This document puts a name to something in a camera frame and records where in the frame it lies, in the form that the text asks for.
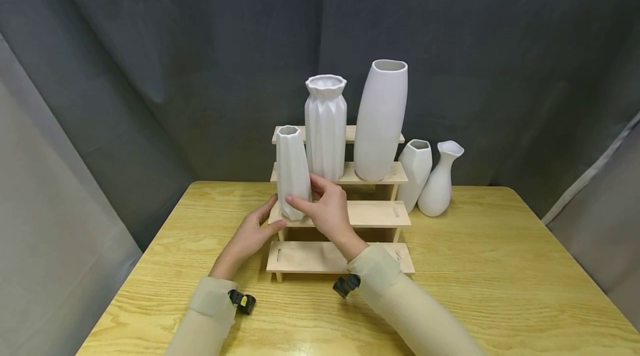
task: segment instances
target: beige jacket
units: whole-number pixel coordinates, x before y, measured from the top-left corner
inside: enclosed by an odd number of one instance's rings
[[[471,335],[434,298],[400,271],[386,250],[366,248],[348,269],[361,277],[362,298],[393,327],[418,356],[484,355]],[[166,355],[215,356],[236,313],[231,281],[203,278]]]

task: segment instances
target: wooden shelf tier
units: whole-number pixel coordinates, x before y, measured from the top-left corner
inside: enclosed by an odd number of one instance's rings
[[[386,249],[400,263],[405,274],[413,274],[409,249],[405,243],[376,243]],[[324,273],[341,274],[347,272],[347,261],[331,242],[271,242],[267,272],[276,273],[279,282],[282,273]]]
[[[271,171],[271,182],[275,183],[278,180],[277,174],[277,164],[273,163],[273,170]],[[344,163],[344,174],[338,178],[337,184],[340,185],[349,185],[349,184],[387,184],[387,185],[396,185],[407,183],[409,179],[407,178],[407,174],[404,173],[404,168],[402,167],[402,163],[393,162],[391,166],[391,170],[388,174],[379,182],[368,182],[360,178],[355,171],[355,166],[353,162],[345,162]]]
[[[278,131],[278,128],[280,128],[282,126],[276,126],[276,129],[273,131],[273,137],[271,137],[271,144],[275,144],[276,143],[276,132]],[[300,133],[302,133],[302,141],[306,141],[307,140],[307,136],[306,136],[306,130],[304,130],[304,126],[296,126],[300,129]],[[347,144],[353,144],[353,142],[356,139],[356,126],[347,126],[347,130],[346,130],[346,142]],[[399,144],[404,144],[404,136],[402,134],[400,134],[400,138],[398,139],[398,143]]]
[[[400,200],[348,200],[347,212],[351,225],[359,228],[401,228],[411,226],[411,220],[404,203]],[[308,216],[291,221],[284,217],[279,203],[271,209],[269,224],[285,220],[287,228],[315,227]]]

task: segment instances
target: white ceramic vase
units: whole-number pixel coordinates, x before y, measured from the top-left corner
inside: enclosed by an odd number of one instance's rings
[[[353,148],[355,169],[362,179],[377,182],[391,169],[407,106],[407,74],[404,62],[382,59],[371,64]]]
[[[427,216],[439,216],[451,201],[451,166],[462,156],[464,148],[454,141],[438,142],[441,159],[429,175],[418,198],[418,208]]]
[[[398,160],[409,181],[400,185],[396,200],[403,201],[407,212],[411,212],[431,173],[431,145],[427,141],[413,139],[404,147]]]
[[[276,133],[276,174],[278,201],[282,214],[290,220],[302,220],[304,214],[291,207],[287,196],[311,200],[311,182],[302,134],[296,126],[282,126]]]
[[[347,80],[332,74],[310,77],[304,104],[309,171],[336,182],[344,173],[347,103],[342,91]]]

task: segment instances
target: human hand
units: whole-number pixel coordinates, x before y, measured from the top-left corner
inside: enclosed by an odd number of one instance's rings
[[[210,277],[231,280],[245,259],[260,250],[267,239],[287,225],[283,220],[262,224],[269,217],[269,212],[277,201],[278,196],[274,194],[244,217],[236,233],[216,259],[209,273]]]
[[[333,242],[342,255],[350,262],[368,245],[353,230],[347,212],[347,193],[339,185],[316,175],[310,174],[313,195],[319,198],[316,203],[300,197],[287,196],[287,203],[311,217],[317,229]]]

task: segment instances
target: light wood tabletop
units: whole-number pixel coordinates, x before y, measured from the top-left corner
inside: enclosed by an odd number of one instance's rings
[[[199,279],[270,183],[191,184],[79,355],[162,355]],[[410,214],[402,231],[413,280],[445,305],[488,355],[640,355],[640,334],[571,255],[505,187],[454,187],[440,217]],[[332,275],[264,271],[269,243],[238,273],[253,294],[223,355],[409,355],[357,292]]]

